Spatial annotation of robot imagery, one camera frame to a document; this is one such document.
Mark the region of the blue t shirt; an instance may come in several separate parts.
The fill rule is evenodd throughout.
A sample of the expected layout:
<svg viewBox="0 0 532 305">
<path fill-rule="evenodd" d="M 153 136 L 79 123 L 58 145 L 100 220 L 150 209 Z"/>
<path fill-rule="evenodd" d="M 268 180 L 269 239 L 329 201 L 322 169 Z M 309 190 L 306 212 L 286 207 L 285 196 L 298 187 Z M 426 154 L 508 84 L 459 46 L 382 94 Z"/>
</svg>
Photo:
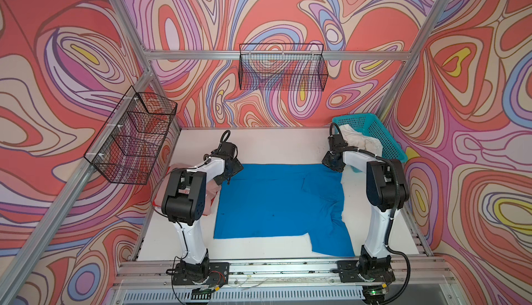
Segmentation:
<svg viewBox="0 0 532 305">
<path fill-rule="evenodd" d="M 223 185 L 215 239 L 296 237 L 307 234 L 312 251 L 355 254 L 342 220 L 342 175 L 324 165 L 245 165 Z"/>
</svg>

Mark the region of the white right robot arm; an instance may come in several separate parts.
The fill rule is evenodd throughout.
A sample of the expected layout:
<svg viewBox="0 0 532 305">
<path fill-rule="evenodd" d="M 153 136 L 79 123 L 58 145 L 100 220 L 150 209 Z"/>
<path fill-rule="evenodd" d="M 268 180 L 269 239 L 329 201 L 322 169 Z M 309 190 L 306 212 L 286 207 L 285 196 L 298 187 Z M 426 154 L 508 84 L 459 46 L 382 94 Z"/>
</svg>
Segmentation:
<svg viewBox="0 0 532 305">
<path fill-rule="evenodd" d="M 351 166 L 366 175 L 366 194 L 371 205 L 371 219 L 367 239 L 356 260 L 337 262 L 334 270 L 342 283 L 364 282 L 362 287 L 367 304 L 389 304 L 398 299 L 411 280 L 408 256 L 390 246 L 390 236 L 396 215 L 410 199 L 403 165 L 400 160 L 386 159 L 370 151 L 349 145 L 341 128 L 332 123 L 328 136 L 329 150 L 322 164 L 332 171 L 342 172 Z M 386 296 L 396 281 L 392 256 L 400 256 L 406 263 L 403 285 L 395 295 Z"/>
</svg>

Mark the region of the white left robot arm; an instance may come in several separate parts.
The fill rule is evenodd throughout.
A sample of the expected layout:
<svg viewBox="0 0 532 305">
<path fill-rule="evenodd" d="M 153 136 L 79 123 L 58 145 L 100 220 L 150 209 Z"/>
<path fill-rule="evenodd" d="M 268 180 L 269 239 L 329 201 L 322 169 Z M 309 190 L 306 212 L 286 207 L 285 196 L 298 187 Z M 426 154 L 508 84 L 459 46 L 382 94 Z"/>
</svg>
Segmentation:
<svg viewBox="0 0 532 305">
<path fill-rule="evenodd" d="M 161 210 L 177 230 L 183 250 L 167 271 L 173 286 L 204 285 L 212 283 L 215 277 L 219 279 L 217 285 L 226 282 L 222 269 L 210 266 L 200 219 L 206 207 L 208 183 L 230 183 L 231 178 L 243 170 L 238 160 L 238 147 L 229 141 L 230 135 L 231 131 L 226 130 L 218 147 L 205 155 L 199 165 L 169 172 Z"/>
</svg>

